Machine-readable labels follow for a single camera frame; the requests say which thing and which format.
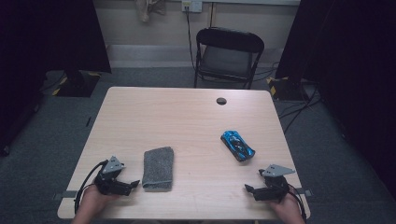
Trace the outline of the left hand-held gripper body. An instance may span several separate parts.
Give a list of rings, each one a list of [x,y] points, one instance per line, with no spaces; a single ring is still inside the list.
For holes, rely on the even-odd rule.
[[[133,188],[132,184],[123,183],[117,180],[124,165],[112,156],[105,165],[100,169],[93,183],[99,192],[104,195],[124,195],[128,196]]]

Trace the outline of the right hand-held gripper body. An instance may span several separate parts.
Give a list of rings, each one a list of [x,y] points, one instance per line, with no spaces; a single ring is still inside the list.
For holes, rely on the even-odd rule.
[[[270,164],[266,169],[260,169],[259,173],[264,178],[265,188],[254,189],[254,199],[256,201],[282,201],[290,190],[285,175],[294,174],[295,171],[281,165]]]

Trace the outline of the grey cloth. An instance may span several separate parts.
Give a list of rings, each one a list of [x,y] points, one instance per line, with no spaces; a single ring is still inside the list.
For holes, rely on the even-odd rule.
[[[145,191],[170,191],[173,186],[174,150],[155,148],[144,153],[142,187]]]

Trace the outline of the blue toy car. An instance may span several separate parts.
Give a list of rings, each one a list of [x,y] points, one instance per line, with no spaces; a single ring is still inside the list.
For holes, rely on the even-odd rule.
[[[221,135],[220,140],[240,162],[250,160],[255,155],[255,151],[237,131],[225,131]]]

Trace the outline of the person's left hand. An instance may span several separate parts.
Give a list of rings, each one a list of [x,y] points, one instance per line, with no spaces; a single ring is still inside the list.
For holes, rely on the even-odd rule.
[[[77,214],[88,215],[94,218],[110,202],[116,201],[119,197],[119,195],[114,194],[104,195],[95,185],[91,185],[84,190]]]

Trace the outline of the person's right hand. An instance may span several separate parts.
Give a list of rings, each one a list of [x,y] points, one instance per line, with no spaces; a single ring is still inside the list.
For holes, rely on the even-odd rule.
[[[286,195],[280,202],[270,201],[268,204],[282,222],[284,220],[304,220],[297,200],[290,194]]]

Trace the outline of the black stand base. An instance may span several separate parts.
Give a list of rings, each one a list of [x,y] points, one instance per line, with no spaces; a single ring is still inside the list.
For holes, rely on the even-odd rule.
[[[269,91],[278,101],[305,101],[308,99],[301,82],[293,82],[288,77],[267,78]]]
[[[94,72],[65,70],[65,77],[52,93],[58,97],[90,97],[100,79]]]

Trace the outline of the black folding chair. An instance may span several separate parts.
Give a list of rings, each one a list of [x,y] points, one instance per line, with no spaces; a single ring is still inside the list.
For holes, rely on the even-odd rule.
[[[208,27],[196,35],[198,77],[213,77],[243,83],[250,89],[258,62],[264,51],[263,40],[250,32],[222,27]]]

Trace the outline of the black curtain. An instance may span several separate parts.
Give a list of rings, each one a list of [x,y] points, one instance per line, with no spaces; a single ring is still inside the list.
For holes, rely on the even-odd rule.
[[[0,156],[53,70],[111,71],[93,0],[0,0]]]
[[[276,75],[318,83],[396,199],[396,0],[300,0]]]

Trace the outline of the beige hanging cloth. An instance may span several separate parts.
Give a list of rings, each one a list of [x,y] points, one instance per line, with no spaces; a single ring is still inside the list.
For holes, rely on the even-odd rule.
[[[165,0],[134,0],[136,11],[142,22],[149,21],[150,13],[164,15],[166,13]]]

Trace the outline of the white wall outlet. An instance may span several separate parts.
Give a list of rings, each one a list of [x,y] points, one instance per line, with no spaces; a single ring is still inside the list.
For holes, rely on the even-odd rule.
[[[203,2],[201,0],[182,0],[181,10],[183,12],[201,13]]]

